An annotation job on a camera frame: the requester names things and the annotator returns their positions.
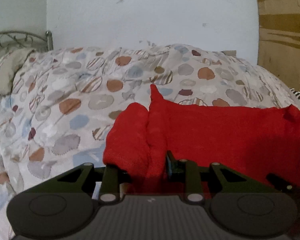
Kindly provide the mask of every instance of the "red fabric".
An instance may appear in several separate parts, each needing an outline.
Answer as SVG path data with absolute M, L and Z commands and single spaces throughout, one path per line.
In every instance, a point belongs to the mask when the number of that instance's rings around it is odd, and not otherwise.
M 103 161 L 126 170 L 138 193 L 166 191 L 165 156 L 220 162 L 263 183 L 274 173 L 300 186 L 300 111 L 178 105 L 151 85 L 149 111 L 133 103 L 106 138 Z

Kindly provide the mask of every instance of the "folded red cloth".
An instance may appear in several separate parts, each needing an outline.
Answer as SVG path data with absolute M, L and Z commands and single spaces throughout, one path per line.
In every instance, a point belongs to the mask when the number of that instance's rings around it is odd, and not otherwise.
M 106 138 L 105 164 L 126 170 L 138 193 L 160 193 L 165 156 L 220 162 L 263 183 L 274 173 L 300 186 L 300 111 L 179 105 L 151 85 L 149 112 L 133 103 Z

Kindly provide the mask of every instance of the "bed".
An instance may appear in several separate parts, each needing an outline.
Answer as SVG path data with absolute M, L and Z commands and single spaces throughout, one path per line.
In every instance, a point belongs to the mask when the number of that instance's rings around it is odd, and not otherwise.
M 9 71 L 10 79 L 5 75 L 3 80 L 11 85 L 7 90 L 0 82 L 2 240 L 13 237 L 5 214 L 13 196 L 85 162 L 104 166 L 105 139 L 114 120 L 132 102 L 148 107 L 150 84 L 178 104 L 293 104 L 300 109 L 300 101 L 283 82 L 233 52 L 184 44 L 53 50 L 50 32 L 46 37 L 13 31 L 1 36 L 18 47 L 10 50 L 11 44 L 0 41 L 7 52 L 0 58 L 0 74 Z

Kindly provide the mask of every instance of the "ribbed gray panel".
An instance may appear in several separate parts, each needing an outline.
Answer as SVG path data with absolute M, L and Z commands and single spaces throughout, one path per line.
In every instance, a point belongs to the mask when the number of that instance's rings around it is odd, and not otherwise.
M 126 196 L 104 206 L 82 231 L 62 240 L 235 240 L 217 227 L 204 208 L 187 205 L 178 196 Z M 273 240 L 289 240 L 285 235 Z M 28 240 L 16 236 L 15 240 Z

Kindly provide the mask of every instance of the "beige cloth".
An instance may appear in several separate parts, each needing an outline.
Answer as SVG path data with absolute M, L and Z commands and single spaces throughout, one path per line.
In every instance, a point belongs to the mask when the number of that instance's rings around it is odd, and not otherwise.
M 0 96 L 11 93 L 15 73 L 21 68 L 33 49 L 18 49 L 0 59 Z

